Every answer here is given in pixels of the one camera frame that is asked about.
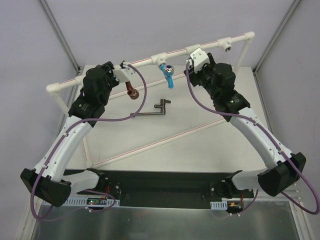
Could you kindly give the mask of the white PVC pipe frame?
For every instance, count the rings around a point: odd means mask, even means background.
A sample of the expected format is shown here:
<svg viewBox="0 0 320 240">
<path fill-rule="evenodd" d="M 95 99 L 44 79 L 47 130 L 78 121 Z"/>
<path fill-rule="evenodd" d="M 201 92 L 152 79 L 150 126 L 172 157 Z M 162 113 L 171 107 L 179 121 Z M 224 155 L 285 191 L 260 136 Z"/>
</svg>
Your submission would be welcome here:
<svg viewBox="0 0 320 240">
<path fill-rule="evenodd" d="M 202 50 L 206 49 L 212 49 L 212 48 L 221 48 L 224 52 L 229 52 L 232 49 L 232 44 L 237 43 L 237 42 L 244 42 L 244 45 L 242 47 L 241 53 L 239 55 L 239 58 L 235 64 L 235 71 L 238 72 L 239 68 L 241 66 L 241 63 L 248 51 L 249 45 L 255 38 L 255 33 L 253 31 L 243 33 L 242 35 L 239 36 L 234 36 L 234 37 L 225 37 L 221 38 L 218 40 L 215 40 L 213 42 L 208 42 L 208 43 L 203 43 L 203 44 L 195 44 L 191 46 L 187 46 L 184 49 L 179 49 L 171 52 L 162 52 L 158 53 L 155 55 L 152 55 L 149 58 L 138 60 L 135 62 L 131 62 L 130 65 L 132 65 L 135 68 L 140 68 L 148 65 L 154 65 L 157 66 L 157 68 L 160 70 L 160 65 L 161 64 L 168 64 L 168 60 L 172 58 L 177 58 L 180 56 L 188 56 L 189 53 L 191 53 L 193 50 L 196 48 L 201 48 Z M 64 81 L 64 82 L 57 82 L 53 84 L 49 84 L 46 86 L 46 91 L 55 99 L 55 102 L 58 104 L 62 112 L 67 116 L 69 114 L 70 108 L 67 107 L 66 103 L 62 100 L 60 96 L 60 91 L 63 89 L 67 89 L 70 87 L 78 86 L 78 87 L 83 87 L 84 86 L 84 78 L 86 74 L 89 71 L 83 71 L 82 74 L 77 75 L 75 78 Z M 172 80 L 179 79 L 182 77 L 182 74 L 173 74 Z M 162 84 L 167 82 L 165 79 L 165 76 L 163 79 L 154 81 L 151 83 L 147 83 L 146 85 L 139 86 L 136 88 L 137 91 L 143 88 L 147 87 L 152 87 L 158 84 Z"/>
</svg>

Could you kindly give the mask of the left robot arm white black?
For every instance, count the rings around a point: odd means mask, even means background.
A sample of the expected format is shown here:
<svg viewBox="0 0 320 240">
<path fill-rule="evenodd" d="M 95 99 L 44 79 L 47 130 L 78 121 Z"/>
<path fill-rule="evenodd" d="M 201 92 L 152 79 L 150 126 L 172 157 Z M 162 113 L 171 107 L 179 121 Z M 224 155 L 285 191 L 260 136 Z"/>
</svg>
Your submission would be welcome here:
<svg viewBox="0 0 320 240">
<path fill-rule="evenodd" d="M 87 70 L 80 95 L 68 111 L 64 128 L 54 144 L 33 169 L 25 168 L 20 175 L 29 192 L 55 207 L 86 189 L 96 195 L 105 191 L 104 174 L 98 170 L 88 168 L 72 175 L 64 172 L 78 145 L 104 113 L 112 88 L 119 84 L 114 69 L 108 61 Z"/>
</svg>

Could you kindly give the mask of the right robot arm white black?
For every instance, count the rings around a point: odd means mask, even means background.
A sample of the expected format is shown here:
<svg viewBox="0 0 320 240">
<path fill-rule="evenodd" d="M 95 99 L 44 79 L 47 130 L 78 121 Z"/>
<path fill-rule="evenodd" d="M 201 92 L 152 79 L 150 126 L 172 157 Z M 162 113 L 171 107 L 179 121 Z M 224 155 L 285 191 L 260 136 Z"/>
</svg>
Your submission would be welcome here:
<svg viewBox="0 0 320 240">
<path fill-rule="evenodd" d="M 184 74 L 192 87 L 201 86 L 209 94 L 214 111 L 237 128 L 254 147 L 265 168 L 238 170 L 227 177 L 227 197 L 257 188 L 275 197 L 300 179 L 306 157 L 285 147 L 260 122 L 243 95 L 235 90 L 236 74 L 227 63 L 216 63 L 211 53 L 201 50 L 190 54 Z"/>
</svg>

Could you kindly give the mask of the brown plastic water faucet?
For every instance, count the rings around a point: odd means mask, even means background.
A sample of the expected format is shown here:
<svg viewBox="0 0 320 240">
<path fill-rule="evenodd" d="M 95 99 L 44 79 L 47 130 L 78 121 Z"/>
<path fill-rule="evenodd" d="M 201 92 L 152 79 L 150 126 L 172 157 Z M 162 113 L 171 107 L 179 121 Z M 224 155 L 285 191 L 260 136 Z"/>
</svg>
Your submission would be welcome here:
<svg viewBox="0 0 320 240">
<path fill-rule="evenodd" d="M 132 86 L 130 81 L 125 82 L 127 95 L 132 99 L 136 100 L 139 98 L 139 92 Z"/>
</svg>

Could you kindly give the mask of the blue plastic water faucet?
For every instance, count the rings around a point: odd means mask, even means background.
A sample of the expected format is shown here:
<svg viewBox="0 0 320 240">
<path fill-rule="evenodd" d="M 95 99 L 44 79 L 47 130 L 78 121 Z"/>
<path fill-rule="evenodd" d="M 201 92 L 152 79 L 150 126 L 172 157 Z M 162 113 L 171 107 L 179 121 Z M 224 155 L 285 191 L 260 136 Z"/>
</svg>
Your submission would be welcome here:
<svg viewBox="0 0 320 240">
<path fill-rule="evenodd" d="M 172 66 L 170 64 L 163 63 L 159 66 L 159 69 L 162 71 L 162 73 L 167 81 L 168 88 L 173 89 L 174 88 L 173 75 L 175 72 L 174 66 Z"/>
</svg>

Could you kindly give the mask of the grey metal long-spout faucet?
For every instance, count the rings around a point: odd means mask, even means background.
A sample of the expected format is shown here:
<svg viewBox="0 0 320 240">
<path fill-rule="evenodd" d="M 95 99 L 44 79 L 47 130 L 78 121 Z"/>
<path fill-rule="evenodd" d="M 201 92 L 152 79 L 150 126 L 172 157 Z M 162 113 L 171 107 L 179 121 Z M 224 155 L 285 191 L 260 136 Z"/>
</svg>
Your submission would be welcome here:
<svg viewBox="0 0 320 240">
<path fill-rule="evenodd" d="M 153 105 L 153 110 L 149 111 L 139 111 L 138 113 L 131 113 L 130 116 L 136 117 L 136 116 L 164 116 L 166 115 L 166 106 L 170 104 L 171 101 L 168 99 L 160 99 L 160 102 L 158 104 Z"/>
</svg>

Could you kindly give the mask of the aluminium enclosure frame post left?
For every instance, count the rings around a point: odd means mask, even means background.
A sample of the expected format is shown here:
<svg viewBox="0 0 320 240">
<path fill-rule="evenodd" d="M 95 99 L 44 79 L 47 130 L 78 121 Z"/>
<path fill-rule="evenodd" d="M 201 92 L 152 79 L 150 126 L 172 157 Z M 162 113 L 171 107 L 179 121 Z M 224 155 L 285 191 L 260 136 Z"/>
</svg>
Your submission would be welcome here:
<svg viewBox="0 0 320 240">
<path fill-rule="evenodd" d="M 70 48 L 70 45 L 61 30 L 61 27 L 51 10 L 51 7 L 47 0 L 37 0 L 37 3 L 39 4 L 43 14 L 45 15 L 49 25 L 51 26 L 54 35 L 56 36 L 56 39 L 58 40 L 62 50 L 64 51 L 68 61 L 70 62 L 73 70 L 76 74 L 78 74 L 81 70 L 81 66 L 79 65 L 78 61 L 75 58 L 75 55 L 72 52 L 72 49 Z"/>
</svg>

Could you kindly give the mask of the aluminium enclosure frame post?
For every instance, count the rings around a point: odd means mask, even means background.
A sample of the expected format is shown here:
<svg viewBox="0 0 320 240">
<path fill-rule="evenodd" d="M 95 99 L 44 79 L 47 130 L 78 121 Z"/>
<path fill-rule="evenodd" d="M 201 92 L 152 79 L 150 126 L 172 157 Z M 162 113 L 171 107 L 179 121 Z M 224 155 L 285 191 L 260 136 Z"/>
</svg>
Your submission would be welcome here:
<svg viewBox="0 0 320 240">
<path fill-rule="evenodd" d="M 293 0 L 290 4 L 289 8 L 285 12 L 282 20 L 280 21 L 279 25 L 277 26 L 275 32 L 273 33 L 270 41 L 268 42 L 266 48 L 264 49 L 261 57 L 259 58 L 256 66 L 253 68 L 252 72 L 253 75 L 256 76 L 258 72 L 260 71 L 261 67 L 264 65 L 265 61 L 267 60 L 268 56 L 270 55 L 271 51 L 275 47 L 276 43 L 280 39 L 282 33 L 286 29 L 287 25 L 295 15 L 296 11 L 300 7 L 300 5 L 303 3 L 303 0 Z"/>
<path fill-rule="evenodd" d="M 70 45 L 61 30 L 61 27 L 51 10 L 51 7 L 47 0 L 37 0 L 37 3 L 39 4 L 43 14 L 45 15 L 49 25 L 51 26 L 54 35 L 56 36 L 56 39 L 58 40 L 62 50 L 64 51 L 68 61 L 70 62 L 73 70 L 76 74 L 78 74 L 81 70 L 81 66 L 79 65 L 78 61 L 75 58 L 75 55 L 72 52 L 72 49 L 70 48 Z"/>
</svg>

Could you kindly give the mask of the aluminium enclosure frame post right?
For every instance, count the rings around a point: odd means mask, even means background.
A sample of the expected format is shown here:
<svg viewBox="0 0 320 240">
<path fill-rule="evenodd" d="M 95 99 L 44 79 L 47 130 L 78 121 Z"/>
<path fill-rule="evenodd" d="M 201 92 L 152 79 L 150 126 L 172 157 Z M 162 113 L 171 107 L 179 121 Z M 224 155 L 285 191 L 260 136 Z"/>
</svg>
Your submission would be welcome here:
<svg viewBox="0 0 320 240">
<path fill-rule="evenodd" d="M 256 76 L 258 72 L 260 71 L 261 67 L 264 65 L 265 61 L 267 60 L 268 56 L 270 55 L 271 51 L 275 47 L 276 43 L 280 39 L 282 33 L 286 29 L 287 25 L 295 15 L 296 11 L 300 7 L 300 5 L 303 3 L 303 0 L 293 0 L 290 4 L 289 8 L 285 12 L 282 20 L 280 21 L 279 25 L 277 26 L 275 32 L 273 33 L 270 41 L 268 42 L 266 48 L 264 49 L 261 57 L 259 58 L 256 66 L 253 68 L 252 72 L 253 75 Z"/>
</svg>

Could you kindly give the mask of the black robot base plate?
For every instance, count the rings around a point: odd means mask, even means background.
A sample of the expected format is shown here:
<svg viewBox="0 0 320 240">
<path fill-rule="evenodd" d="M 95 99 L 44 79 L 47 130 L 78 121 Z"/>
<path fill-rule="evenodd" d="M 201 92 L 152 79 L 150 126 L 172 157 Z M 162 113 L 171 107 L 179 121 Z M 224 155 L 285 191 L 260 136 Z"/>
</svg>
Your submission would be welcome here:
<svg viewBox="0 0 320 240">
<path fill-rule="evenodd" d="M 229 173 L 97 170 L 92 190 L 109 193 L 122 207 L 209 209 L 222 199 L 249 199 L 249 189 L 227 187 Z"/>
</svg>

